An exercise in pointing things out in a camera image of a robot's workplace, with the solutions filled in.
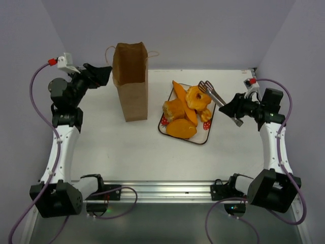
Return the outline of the brown paper bag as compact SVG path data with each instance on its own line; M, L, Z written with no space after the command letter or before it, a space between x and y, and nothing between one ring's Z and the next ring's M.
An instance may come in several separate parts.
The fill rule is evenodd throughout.
M148 118L148 61L158 55L157 51L148 51L142 42L118 43L105 50L126 122Z

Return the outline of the twisted striped fake pastry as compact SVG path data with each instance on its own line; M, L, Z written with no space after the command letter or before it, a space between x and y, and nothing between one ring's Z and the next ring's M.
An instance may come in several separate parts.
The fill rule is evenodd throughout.
M208 122L212 117L212 113L208 108L199 111L199 115L200 115L201 122L203 123Z

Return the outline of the metal tongs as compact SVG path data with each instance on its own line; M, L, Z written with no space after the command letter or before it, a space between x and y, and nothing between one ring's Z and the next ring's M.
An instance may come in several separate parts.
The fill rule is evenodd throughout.
M226 102L215 91L213 85L209 81L200 81L198 84L198 88L201 92L207 94L219 108L226 105Z

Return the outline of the orange fake baguette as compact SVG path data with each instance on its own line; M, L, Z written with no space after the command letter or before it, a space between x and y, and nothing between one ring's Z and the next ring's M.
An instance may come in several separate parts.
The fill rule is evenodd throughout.
M183 86L181 84L177 83L174 80L172 81L172 84L173 84L173 89L174 89L174 92L175 92L177 98L179 98L183 104L183 108L184 108L187 118L197 127L198 126L197 114L193 109L190 109L187 105L187 101L185 99L185 96L186 96L185 89L183 88Z

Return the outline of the oval orange fake loaf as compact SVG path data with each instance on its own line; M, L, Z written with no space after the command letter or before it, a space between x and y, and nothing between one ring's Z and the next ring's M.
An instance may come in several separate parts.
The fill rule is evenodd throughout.
M167 125L166 133L176 138L189 139L197 133L197 129L192 122L186 119L177 119Z

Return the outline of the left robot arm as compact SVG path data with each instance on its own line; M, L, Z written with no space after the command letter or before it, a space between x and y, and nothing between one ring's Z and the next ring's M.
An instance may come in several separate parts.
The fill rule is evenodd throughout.
M104 197L106 188L100 174L88 174L73 184L71 166L76 142L80 136L83 111L79 104L89 89L107 85L112 68L94 67L88 63L69 75L71 81L55 78L49 82L52 100L52 148L40 182L31 186L29 195L44 218L78 215L83 201Z

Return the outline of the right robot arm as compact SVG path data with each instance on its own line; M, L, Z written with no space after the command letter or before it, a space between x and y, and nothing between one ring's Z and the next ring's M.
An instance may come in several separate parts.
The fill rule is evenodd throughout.
M279 113L283 92L268 88L260 102L237 93L219 111L237 119L252 117L257 123L263 145L264 168L247 186L246 195L252 205L285 213L301 187L301 179L293 175L285 147L285 116Z

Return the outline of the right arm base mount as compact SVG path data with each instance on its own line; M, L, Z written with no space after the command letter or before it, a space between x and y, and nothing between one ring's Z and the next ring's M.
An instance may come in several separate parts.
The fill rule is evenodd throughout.
M219 201L234 197L246 198L246 195L241 190L235 188L237 176L237 174L230 176L226 183L216 179L215 183L210 186L211 200ZM246 212L246 206L243 201L234 204L224 203L223 206L225 211L232 216L242 217Z

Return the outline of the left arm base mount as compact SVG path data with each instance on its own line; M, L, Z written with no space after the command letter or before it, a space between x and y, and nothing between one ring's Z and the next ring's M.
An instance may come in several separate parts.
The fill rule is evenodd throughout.
M100 195L90 195L86 201L86 211L90 215L94 216L103 216L108 208L109 203L114 201L119 201L121 199L121 189L119 189L121 185L104 185L102 188L102 192L104 193Z

